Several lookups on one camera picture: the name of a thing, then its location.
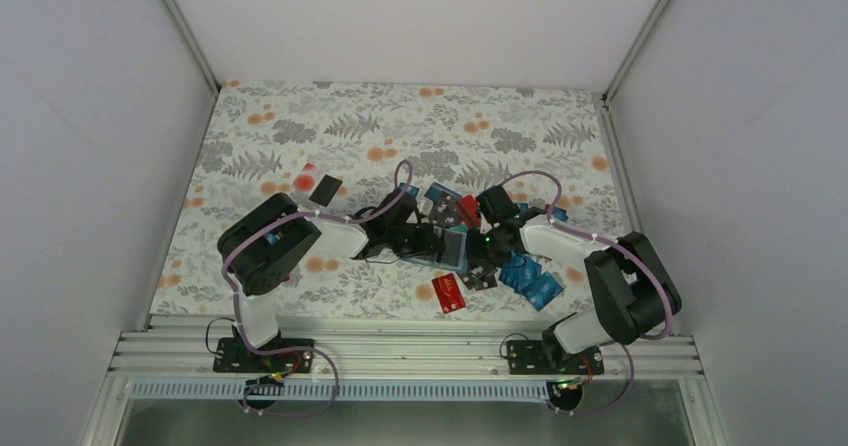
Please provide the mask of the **red card with black stripe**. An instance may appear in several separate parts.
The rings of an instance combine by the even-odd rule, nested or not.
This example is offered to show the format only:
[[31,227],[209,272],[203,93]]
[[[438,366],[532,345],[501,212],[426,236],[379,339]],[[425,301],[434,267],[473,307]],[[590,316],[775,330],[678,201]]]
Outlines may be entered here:
[[471,195],[466,195],[454,202],[454,208],[460,222],[469,229],[477,229],[481,226],[479,205]]

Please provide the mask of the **teal leather card holder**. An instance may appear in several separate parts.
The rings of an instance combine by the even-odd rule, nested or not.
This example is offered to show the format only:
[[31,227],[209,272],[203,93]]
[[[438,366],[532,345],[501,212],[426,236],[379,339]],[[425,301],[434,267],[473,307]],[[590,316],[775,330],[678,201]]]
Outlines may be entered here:
[[427,225],[419,237],[424,249],[404,257],[403,261],[457,273],[468,270],[466,232]]

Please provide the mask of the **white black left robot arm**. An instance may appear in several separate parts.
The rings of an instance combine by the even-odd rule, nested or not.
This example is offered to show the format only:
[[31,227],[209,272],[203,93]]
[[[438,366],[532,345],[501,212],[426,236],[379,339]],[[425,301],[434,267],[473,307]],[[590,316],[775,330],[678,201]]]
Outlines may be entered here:
[[399,259],[438,255],[445,249],[424,222],[415,199],[397,188],[377,206],[346,216],[300,208],[276,193],[225,230],[217,241],[222,276],[233,291],[239,358],[255,371],[278,357],[273,291],[312,254],[366,261],[389,250]]

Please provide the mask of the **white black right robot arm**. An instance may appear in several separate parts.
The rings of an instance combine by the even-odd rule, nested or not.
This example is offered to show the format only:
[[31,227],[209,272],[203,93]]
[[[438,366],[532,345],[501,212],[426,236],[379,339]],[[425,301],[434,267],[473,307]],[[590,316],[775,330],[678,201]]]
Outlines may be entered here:
[[569,226],[552,209],[521,209],[501,186],[475,198],[490,228],[468,233],[468,256],[501,266],[513,254],[529,254],[574,266],[587,280],[593,305],[549,326],[541,357],[555,373],[578,363],[580,352],[609,343],[670,335],[682,301],[649,239],[631,232],[609,239]]

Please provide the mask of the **blue card pile front right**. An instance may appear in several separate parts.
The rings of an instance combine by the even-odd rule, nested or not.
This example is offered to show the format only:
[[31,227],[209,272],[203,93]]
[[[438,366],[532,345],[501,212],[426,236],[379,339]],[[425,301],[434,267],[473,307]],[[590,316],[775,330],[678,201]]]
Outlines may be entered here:
[[541,311],[564,291],[561,283],[533,258],[512,253],[500,268],[498,280]]

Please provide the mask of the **black card with chip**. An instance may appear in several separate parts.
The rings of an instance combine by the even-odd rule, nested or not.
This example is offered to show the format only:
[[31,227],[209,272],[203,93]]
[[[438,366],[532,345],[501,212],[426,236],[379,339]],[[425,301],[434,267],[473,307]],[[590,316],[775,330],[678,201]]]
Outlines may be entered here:
[[491,265],[476,265],[460,274],[460,280],[470,291],[481,291],[496,288],[497,268]]

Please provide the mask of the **black VIP card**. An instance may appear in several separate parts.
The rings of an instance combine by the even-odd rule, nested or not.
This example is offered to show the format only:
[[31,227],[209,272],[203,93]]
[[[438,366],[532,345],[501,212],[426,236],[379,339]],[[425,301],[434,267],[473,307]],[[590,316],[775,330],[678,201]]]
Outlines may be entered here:
[[431,206],[428,219],[431,223],[445,228],[458,226],[461,219],[455,207],[457,198],[450,194],[441,194]]

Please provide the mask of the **red yellow logo card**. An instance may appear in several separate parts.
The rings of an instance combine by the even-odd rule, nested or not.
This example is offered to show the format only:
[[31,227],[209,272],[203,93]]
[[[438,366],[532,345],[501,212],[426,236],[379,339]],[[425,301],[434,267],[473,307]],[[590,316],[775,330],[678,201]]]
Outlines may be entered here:
[[449,314],[466,307],[466,302],[461,294],[460,284],[453,273],[433,278],[431,283],[439,301],[441,311],[444,314]]

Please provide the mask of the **black card near left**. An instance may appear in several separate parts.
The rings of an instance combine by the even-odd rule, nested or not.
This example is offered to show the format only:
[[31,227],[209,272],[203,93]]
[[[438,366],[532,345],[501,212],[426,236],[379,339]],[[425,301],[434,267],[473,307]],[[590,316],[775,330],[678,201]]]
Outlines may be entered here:
[[310,193],[309,200],[320,206],[328,206],[337,195],[343,181],[334,176],[324,175]]

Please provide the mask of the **white card with red circle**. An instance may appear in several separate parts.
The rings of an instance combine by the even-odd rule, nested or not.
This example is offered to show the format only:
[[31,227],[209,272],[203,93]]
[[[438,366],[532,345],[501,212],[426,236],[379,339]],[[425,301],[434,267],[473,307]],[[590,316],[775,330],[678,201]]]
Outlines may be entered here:
[[311,194],[323,178],[324,173],[314,163],[306,163],[300,172],[292,180],[292,190],[304,194]]

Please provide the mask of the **floral patterned table mat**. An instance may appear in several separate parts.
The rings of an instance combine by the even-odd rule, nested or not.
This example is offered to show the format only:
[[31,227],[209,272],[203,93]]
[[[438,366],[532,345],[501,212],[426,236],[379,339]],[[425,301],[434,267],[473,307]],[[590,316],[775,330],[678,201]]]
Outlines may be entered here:
[[216,244],[275,193],[297,204],[307,164],[339,178],[335,215],[378,204],[403,159],[414,184],[477,194],[504,183],[516,201],[556,199],[577,228],[627,227],[593,97],[582,90],[232,81],[202,142],[151,310],[224,316],[231,290]]

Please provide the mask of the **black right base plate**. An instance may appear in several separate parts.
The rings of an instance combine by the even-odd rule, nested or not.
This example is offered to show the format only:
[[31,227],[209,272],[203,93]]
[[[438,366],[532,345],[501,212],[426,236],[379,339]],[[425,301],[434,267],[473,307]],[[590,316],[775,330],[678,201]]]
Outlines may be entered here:
[[518,376],[588,376],[605,372],[603,355],[598,347],[568,355],[554,352],[541,340],[511,339],[503,346],[509,372]]

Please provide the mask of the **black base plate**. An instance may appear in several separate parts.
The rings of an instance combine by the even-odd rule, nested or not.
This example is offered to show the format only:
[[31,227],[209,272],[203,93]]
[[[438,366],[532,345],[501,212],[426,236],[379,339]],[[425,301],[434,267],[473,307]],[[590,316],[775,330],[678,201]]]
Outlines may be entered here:
[[503,346],[509,372],[518,376],[588,376],[605,372],[603,355],[598,347],[568,355],[554,352],[541,340],[511,339]]
[[240,339],[222,338],[218,341],[217,357],[213,361],[215,373],[310,373],[313,354],[307,351],[257,355],[247,349]]

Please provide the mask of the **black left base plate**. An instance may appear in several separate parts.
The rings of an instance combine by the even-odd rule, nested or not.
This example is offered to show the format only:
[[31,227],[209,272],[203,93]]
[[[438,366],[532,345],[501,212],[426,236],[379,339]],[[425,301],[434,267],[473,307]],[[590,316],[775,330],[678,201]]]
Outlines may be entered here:
[[222,338],[218,341],[217,357],[213,361],[215,373],[310,373],[313,354],[307,351],[257,355],[247,349],[240,339]]

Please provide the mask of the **aluminium rail frame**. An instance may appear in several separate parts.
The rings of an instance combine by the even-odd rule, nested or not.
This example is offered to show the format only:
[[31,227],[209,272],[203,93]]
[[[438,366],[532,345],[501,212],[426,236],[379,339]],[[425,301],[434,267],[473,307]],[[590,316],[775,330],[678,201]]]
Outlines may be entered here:
[[[501,354],[511,332],[535,335],[541,322],[403,321],[283,318],[286,337],[311,338],[327,360],[314,361],[311,378],[329,379],[335,364],[343,379],[502,380],[510,376]],[[108,372],[112,376],[210,377],[208,349],[231,334],[227,321],[209,316],[154,315],[138,332],[123,332]],[[623,380],[628,367],[638,379],[700,379],[704,375],[693,338],[640,340],[626,351],[601,349],[601,380]]]

